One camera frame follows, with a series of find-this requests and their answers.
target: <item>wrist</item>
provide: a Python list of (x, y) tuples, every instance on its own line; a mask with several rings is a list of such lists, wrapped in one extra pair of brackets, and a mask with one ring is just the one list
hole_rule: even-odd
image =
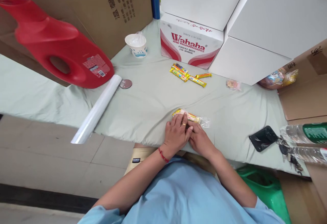
[(214, 148), (210, 151), (210, 154), (208, 154), (205, 158), (209, 160), (209, 162), (214, 161), (217, 158), (224, 157), (224, 155), (219, 151), (217, 148)]
[(171, 160), (171, 158), (176, 154), (176, 151), (165, 143), (160, 146), (160, 150), (162, 151), (162, 155), (168, 160)]

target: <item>bottle label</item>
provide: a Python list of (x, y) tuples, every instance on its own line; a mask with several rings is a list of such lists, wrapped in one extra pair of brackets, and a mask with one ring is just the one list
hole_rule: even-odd
[(304, 124), (303, 132), (313, 143), (327, 144), (327, 123)]
[(110, 67), (99, 54), (87, 58), (87, 61), (83, 65), (98, 78), (104, 77), (110, 71)]
[(327, 148), (321, 148), (320, 153), (324, 157), (324, 159), (327, 161)]

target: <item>finger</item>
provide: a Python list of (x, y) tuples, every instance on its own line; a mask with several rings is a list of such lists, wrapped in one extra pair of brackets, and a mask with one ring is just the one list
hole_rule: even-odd
[(169, 128), (169, 126), (170, 126), (170, 122), (168, 121), (168, 122), (166, 123), (166, 130)]
[(171, 120), (171, 122), (170, 122), (170, 126), (174, 126), (174, 125), (175, 125), (175, 123), (176, 123), (176, 119), (177, 119), (178, 115), (179, 115), (179, 114), (176, 114), (175, 116), (173, 116), (173, 118), (172, 118), (172, 120)]
[(201, 126), (198, 123), (189, 120), (189, 121), (187, 121), (187, 124), (189, 126), (193, 126), (193, 132), (195, 132), (195, 133), (199, 133), (200, 132)]
[(195, 142), (194, 142), (194, 140), (192, 138), (190, 138), (188, 141), (191, 144), (191, 147), (194, 149), (195, 148)]
[(194, 127), (193, 127), (193, 131), (192, 131), (192, 133), (191, 133), (190, 138), (191, 138), (192, 140), (195, 140), (196, 135), (197, 135), (197, 134), (194, 133)]
[(184, 113), (181, 126), (185, 129), (186, 124), (187, 124), (187, 113)]
[(182, 114), (178, 114), (177, 115), (177, 118), (176, 118), (175, 126), (180, 127), (181, 126), (181, 123), (182, 123), (182, 119), (183, 119), (183, 115)]
[(190, 126), (185, 133), (185, 141), (188, 141), (190, 139), (192, 131), (193, 131), (193, 126)]

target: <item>red detergent bottle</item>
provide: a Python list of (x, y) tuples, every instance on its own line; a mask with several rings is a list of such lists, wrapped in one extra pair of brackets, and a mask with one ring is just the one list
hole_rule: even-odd
[[(18, 22), (17, 41), (56, 77), (94, 89), (113, 76), (108, 57), (73, 25), (48, 16), (32, 0), (0, 0), (0, 6)], [(64, 61), (68, 71), (56, 68), (53, 59)]]

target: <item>sleeve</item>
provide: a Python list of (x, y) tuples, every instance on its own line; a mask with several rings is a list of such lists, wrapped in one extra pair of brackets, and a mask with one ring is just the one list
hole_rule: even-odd
[(106, 210), (102, 205), (90, 209), (78, 224), (121, 224), (125, 215), (119, 209)]
[(258, 224), (285, 224), (285, 222), (269, 209), (259, 198), (254, 208), (244, 208)]

